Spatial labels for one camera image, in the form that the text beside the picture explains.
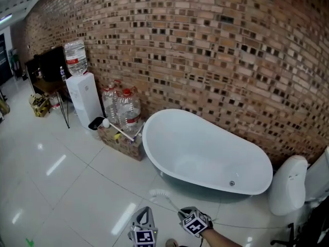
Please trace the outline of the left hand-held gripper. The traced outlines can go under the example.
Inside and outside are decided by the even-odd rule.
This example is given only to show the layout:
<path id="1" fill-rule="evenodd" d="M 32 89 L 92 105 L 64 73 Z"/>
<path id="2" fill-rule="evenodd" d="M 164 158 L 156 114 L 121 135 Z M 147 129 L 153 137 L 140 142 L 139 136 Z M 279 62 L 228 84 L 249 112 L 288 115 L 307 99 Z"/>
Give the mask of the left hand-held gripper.
<path id="1" fill-rule="evenodd" d="M 146 214 L 146 223 L 142 223 Z M 143 207 L 133 214 L 133 223 L 130 226 L 128 238 L 133 246 L 156 246 L 158 228 L 155 227 L 152 209 Z"/>

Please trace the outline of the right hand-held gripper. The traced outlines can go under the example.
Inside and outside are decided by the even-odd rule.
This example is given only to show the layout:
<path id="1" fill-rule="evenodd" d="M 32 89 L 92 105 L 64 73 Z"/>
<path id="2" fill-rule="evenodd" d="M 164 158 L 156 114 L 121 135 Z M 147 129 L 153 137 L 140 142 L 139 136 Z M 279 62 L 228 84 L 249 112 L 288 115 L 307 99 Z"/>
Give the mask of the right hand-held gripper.
<path id="1" fill-rule="evenodd" d="M 190 235 L 200 237 L 202 232 L 213 229 L 211 217 L 202 213 L 194 206 L 185 207 L 178 211 L 180 226 Z"/>

